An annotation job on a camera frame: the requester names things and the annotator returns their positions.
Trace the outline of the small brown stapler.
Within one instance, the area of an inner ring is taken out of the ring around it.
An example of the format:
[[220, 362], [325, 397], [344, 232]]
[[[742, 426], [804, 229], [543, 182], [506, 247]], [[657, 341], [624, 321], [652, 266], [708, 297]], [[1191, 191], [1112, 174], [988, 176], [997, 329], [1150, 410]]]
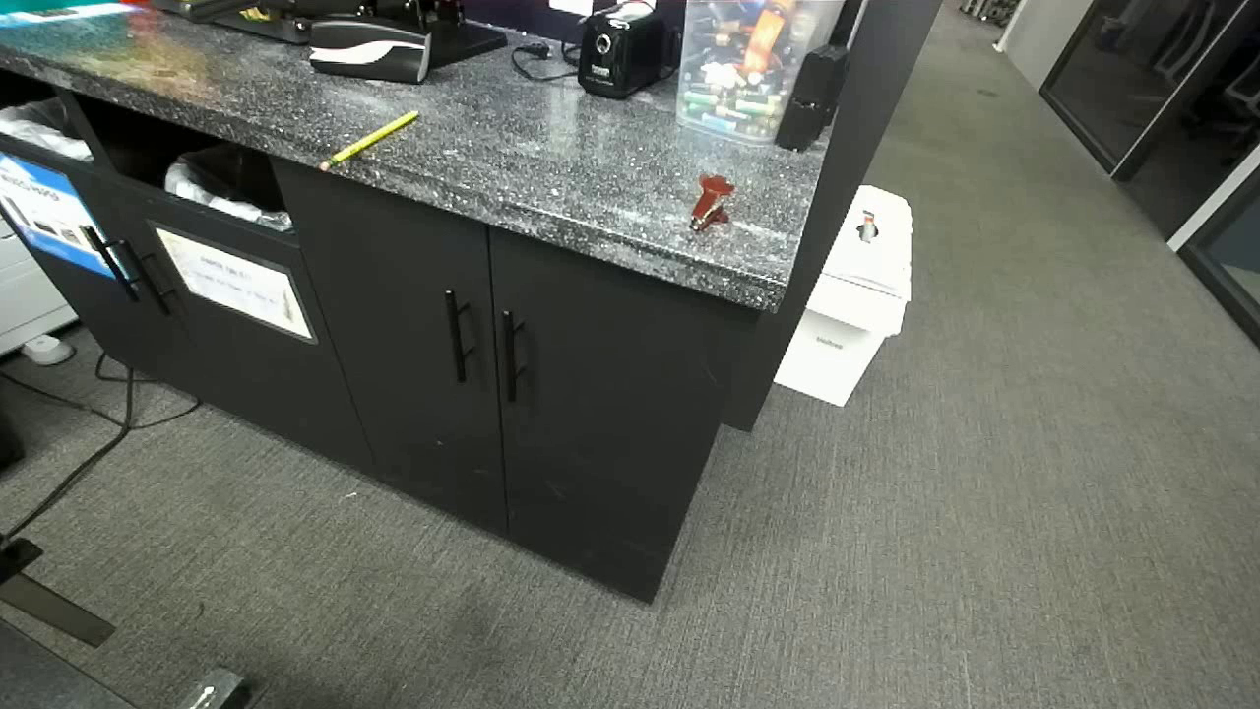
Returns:
[[694, 232], [705, 232], [715, 221], [728, 221], [725, 216], [725, 201], [733, 199], [733, 182], [725, 182], [720, 174], [703, 174], [703, 199], [694, 205]]

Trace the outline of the black and white large stapler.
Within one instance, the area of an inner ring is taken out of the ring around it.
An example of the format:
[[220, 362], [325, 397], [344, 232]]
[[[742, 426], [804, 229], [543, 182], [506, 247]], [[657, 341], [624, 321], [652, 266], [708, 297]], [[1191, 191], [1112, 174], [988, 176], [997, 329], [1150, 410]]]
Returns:
[[423, 85], [431, 74], [432, 44], [425, 33], [394, 24], [314, 19], [308, 33], [308, 60], [325, 74]]

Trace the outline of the black cabinet with doors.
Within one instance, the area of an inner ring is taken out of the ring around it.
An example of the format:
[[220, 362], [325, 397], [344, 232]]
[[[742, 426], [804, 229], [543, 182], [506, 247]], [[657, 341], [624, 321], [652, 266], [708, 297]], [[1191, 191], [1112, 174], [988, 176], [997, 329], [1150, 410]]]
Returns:
[[[607, 593], [657, 597], [728, 421], [746, 308], [254, 150], [293, 212], [278, 232], [167, 191], [183, 154], [236, 141], [24, 74], [3, 102], [89, 148], [3, 154], [68, 174], [95, 216], [117, 280], [28, 254], [107, 355]], [[195, 297], [162, 229], [288, 274], [312, 337]]]

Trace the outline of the white small trash bin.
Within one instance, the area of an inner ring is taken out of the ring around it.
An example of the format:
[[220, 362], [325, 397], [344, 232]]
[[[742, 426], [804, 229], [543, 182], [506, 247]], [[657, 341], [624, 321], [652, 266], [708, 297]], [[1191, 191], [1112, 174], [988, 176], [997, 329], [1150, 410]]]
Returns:
[[834, 232], [776, 383], [843, 406], [914, 301], [914, 209], [908, 199], [864, 186]]

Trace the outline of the black electric pencil sharpener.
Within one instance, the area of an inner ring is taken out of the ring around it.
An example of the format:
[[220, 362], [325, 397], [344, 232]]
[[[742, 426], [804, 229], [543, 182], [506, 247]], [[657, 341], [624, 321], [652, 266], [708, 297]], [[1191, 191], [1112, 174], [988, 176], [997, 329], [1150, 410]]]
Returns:
[[615, 0], [585, 19], [581, 85], [589, 96], [629, 100], [677, 67], [677, 36], [653, 0]]

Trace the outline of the clear plastic jar with lid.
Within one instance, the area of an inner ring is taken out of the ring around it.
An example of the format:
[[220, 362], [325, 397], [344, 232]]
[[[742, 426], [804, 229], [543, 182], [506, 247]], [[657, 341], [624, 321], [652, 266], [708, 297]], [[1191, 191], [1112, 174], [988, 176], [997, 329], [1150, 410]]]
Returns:
[[677, 120], [772, 141], [846, 0], [684, 0]]

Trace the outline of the yellow pencil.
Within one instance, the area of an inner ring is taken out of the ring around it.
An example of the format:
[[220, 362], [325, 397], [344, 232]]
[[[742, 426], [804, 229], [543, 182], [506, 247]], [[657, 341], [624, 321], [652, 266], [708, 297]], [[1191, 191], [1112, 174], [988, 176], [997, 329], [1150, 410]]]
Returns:
[[325, 158], [320, 170], [337, 170], [337, 166], [356, 162], [372, 148], [379, 148], [379, 141], [394, 140], [397, 129], [414, 127], [419, 120], [423, 120], [423, 109], [406, 109], [394, 123], [373, 127], [372, 136], [362, 136], [362, 140], [339, 148], [333, 158]]

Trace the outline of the white label sign on bin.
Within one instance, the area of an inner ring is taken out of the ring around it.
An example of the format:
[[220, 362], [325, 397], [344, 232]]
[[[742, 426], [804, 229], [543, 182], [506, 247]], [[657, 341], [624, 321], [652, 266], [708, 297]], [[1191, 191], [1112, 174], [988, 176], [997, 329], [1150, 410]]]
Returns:
[[241, 312], [258, 325], [280, 329], [288, 337], [312, 337], [312, 325], [288, 274], [233, 255], [225, 247], [211, 247], [170, 229], [162, 229], [158, 241], [195, 297]]

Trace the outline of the plastic trash bag liner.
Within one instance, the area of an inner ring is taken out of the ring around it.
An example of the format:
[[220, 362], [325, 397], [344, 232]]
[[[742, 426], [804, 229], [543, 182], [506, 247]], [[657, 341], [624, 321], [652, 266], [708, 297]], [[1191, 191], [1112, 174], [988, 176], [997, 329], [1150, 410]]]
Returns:
[[278, 232], [293, 229], [271, 162], [241, 148], [207, 148], [183, 154], [167, 170], [167, 191], [183, 201], [211, 205], [249, 224]]

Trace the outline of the blue and white poster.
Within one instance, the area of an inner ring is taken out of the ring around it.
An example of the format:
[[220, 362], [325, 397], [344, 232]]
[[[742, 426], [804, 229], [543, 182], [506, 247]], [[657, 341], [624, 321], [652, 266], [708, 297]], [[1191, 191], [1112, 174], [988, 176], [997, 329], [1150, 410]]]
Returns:
[[117, 270], [102, 255], [102, 232], [68, 174], [0, 154], [0, 205], [36, 254], [117, 280]]

